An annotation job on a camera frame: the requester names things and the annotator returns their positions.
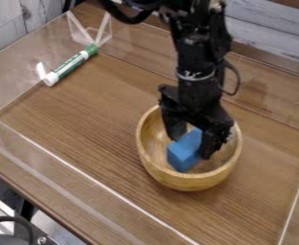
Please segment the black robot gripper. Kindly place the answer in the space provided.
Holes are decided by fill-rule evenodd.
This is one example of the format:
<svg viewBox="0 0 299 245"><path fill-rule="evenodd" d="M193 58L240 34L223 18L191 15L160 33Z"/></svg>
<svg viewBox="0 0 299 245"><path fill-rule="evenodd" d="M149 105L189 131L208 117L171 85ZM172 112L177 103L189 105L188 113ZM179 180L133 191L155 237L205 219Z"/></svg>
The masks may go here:
<svg viewBox="0 0 299 245"><path fill-rule="evenodd" d="M226 134L234 126L234 119L221 106L224 93L224 72L191 79L177 78L177 85L159 86L160 108L164 130L168 138L177 141L187 132L187 124L203 130L199 154L208 160L226 142Z"/></svg>

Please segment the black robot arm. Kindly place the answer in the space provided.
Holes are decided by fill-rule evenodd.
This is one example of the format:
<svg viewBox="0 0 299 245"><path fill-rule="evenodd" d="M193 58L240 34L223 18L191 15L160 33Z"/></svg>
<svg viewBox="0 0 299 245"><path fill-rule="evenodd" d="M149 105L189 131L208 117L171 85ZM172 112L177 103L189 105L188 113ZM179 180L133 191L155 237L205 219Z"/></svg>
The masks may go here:
<svg viewBox="0 0 299 245"><path fill-rule="evenodd" d="M123 0L136 10L127 14L112 0L98 0L123 23L141 23L152 13L169 28L177 54L177 84L159 86L164 130L172 141L181 139L191 124L201 130L199 154L209 159L227 142L234 119L220 99L235 95L224 90L224 72L235 71L226 60L232 38L224 21L226 0Z"/></svg>

